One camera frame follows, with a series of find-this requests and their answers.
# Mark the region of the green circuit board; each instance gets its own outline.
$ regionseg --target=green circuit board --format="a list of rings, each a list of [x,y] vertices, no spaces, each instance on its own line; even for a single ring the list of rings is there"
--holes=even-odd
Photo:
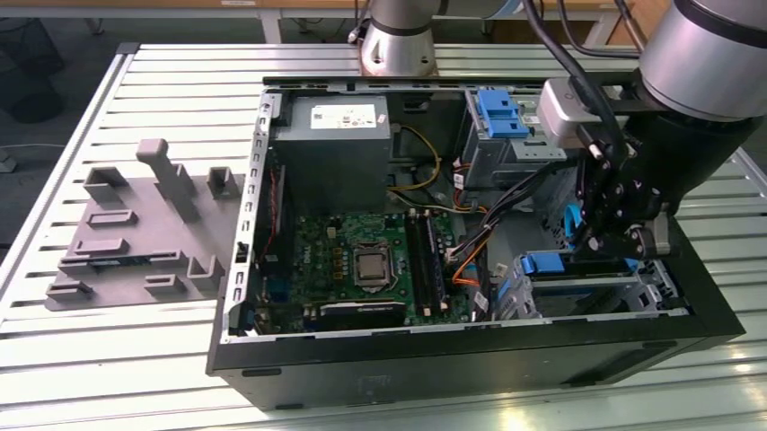
[[[432,217],[438,247],[454,245],[446,214]],[[293,275],[289,281],[289,302],[316,303],[344,300],[388,300],[406,305],[405,325],[457,323],[468,319],[468,300],[449,295],[448,312],[421,316],[416,312],[413,286],[406,252],[405,215],[332,215],[300,217],[296,223]],[[360,246],[385,244],[389,250],[392,282],[378,292],[362,290],[354,283],[353,253]],[[280,327],[297,331],[301,322],[282,316]]]

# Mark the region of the aluminum workbench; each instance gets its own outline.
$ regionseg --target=aluminum workbench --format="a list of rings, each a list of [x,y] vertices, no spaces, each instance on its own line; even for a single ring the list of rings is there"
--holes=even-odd
[[[441,75],[564,75],[541,47],[442,45],[436,57]],[[742,152],[690,192],[678,220],[748,333],[612,386],[264,413],[204,372],[214,301],[45,310],[89,168],[148,176],[136,142],[161,136],[189,174],[242,173],[261,78],[358,72],[340,45],[148,45],[116,56],[0,268],[0,428],[764,429],[767,182]]]

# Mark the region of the sticker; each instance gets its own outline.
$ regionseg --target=sticker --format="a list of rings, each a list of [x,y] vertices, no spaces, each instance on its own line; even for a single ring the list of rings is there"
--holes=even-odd
[[[504,278],[505,274],[508,274],[508,266],[502,265],[501,263],[494,264],[494,271],[492,271],[492,276]]]
[[[376,128],[373,105],[316,105],[310,128]]]
[[[464,189],[464,176],[460,173],[453,174],[454,188],[458,190]]]
[[[482,312],[488,310],[488,298],[477,291],[474,293],[474,304],[478,306]]]

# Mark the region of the gray mounting plate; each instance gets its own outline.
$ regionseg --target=gray mounting plate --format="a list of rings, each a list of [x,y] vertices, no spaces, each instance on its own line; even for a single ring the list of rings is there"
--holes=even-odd
[[[237,189],[241,190],[242,176],[233,176]],[[210,257],[214,255],[218,264],[228,269],[234,238],[234,223],[240,209],[240,195],[213,199],[204,176],[189,177],[194,185],[196,196],[192,197],[200,218],[196,222],[185,224],[170,204],[162,199],[156,187],[154,178],[125,178],[126,185],[113,188],[120,200],[97,203],[87,201],[85,214],[78,222],[74,239],[66,249],[66,257],[74,257],[74,249],[79,242],[93,243],[122,239],[128,250],[120,254],[104,254],[116,259],[124,255],[145,255],[157,251],[181,251],[184,259],[177,264],[164,262],[162,265],[134,265],[117,268],[105,266],[97,270],[87,270],[82,274],[66,275],[61,270],[55,276],[53,286],[75,286],[77,282],[92,289],[87,295],[79,295],[70,289],[70,295],[58,295],[57,299],[45,300],[45,308],[50,311],[81,310],[87,308],[112,307],[118,305],[137,305],[146,303],[166,303],[214,299],[221,277],[210,288],[197,288],[186,276],[186,261],[196,258],[201,269],[208,269]],[[87,220],[106,211],[133,211],[136,222],[112,224],[102,227],[90,227]],[[161,294],[152,295],[144,288],[146,276],[169,276],[170,283]]]

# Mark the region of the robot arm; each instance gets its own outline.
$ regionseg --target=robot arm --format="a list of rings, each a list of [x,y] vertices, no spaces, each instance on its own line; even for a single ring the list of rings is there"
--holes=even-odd
[[[576,137],[589,149],[578,165],[576,253],[636,259],[673,253],[666,218],[761,123],[764,71],[762,2],[674,0],[638,70],[609,101],[624,142],[612,142],[582,86],[546,82],[537,107],[546,135]]]
[[[518,9],[518,0],[373,0],[361,64],[377,76],[424,76],[433,71],[430,17],[492,19]]]
[[[360,50],[366,73],[432,73],[433,15],[492,19],[521,7],[537,20],[533,0],[373,0]],[[544,39],[541,22],[537,27]],[[570,238],[574,251],[664,256],[674,251],[666,218],[767,114],[764,2],[673,0],[638,69],[621,81],[586,74],[556,42],[546,46],[560,62],[569,57],[569,67],[562,64],[570,73],[572,66],[581,72],[549,79],[537,105],[548,139],[588,150],[577,167],[582,222]],[[617,99],[594,97],[613,84],[622,86]]]

